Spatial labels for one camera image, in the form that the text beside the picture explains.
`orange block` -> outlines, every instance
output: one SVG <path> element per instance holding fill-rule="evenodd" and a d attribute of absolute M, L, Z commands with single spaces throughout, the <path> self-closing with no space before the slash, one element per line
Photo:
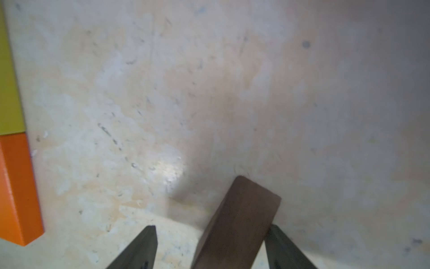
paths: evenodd
<path fill-rule="evenodd" d="M 0 136 L 0 238 L 25 246 L 42 234 L 27 135 Z"/>

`yellow-green block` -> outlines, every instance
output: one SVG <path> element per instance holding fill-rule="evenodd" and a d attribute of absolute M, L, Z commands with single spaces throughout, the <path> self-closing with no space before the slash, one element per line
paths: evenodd
<path fill-rule="evenodd" d="M 0 3 L 0 135 L 25 132 L 3 6 Z"/>

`white surface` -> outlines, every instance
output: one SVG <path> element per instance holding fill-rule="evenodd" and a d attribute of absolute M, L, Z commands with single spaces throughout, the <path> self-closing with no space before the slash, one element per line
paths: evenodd
<path fill-rule="evenodd" d="M 428 1 L 4 5 L 46 233 L 0 268 L 105 268 L 149 224 L 189 268 L 237 174 L 320 269 L 428 268 Z"/>

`wooden block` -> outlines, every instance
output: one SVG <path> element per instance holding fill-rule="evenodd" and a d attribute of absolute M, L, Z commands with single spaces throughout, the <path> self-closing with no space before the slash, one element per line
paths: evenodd
<path fill-rule="evenodd" d="M 249 269 L 281 198 L 238 176 L 204 231 L 192 269 Z"/>
<path fill-rule="evenodd" d="M 25 132 L 24 117 L 9 47 L 3 5 L 0 4 L 0 135 Z"/>
<path fill-rule="evenodd" d="M 0 238 L 25 246 L 42 234 L 27 136 L 0 136 Z"/>

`stained surface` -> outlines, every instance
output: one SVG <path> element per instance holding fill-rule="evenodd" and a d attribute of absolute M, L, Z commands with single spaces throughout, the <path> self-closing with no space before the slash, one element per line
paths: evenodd
<path fill-rule="evenodd" d="M 320 269 L 430 264 L 428 1 L 4 6 L 46 233 L 1 268 L 105 268 L 147 225 L 189 268 L 237 174 Z"/>

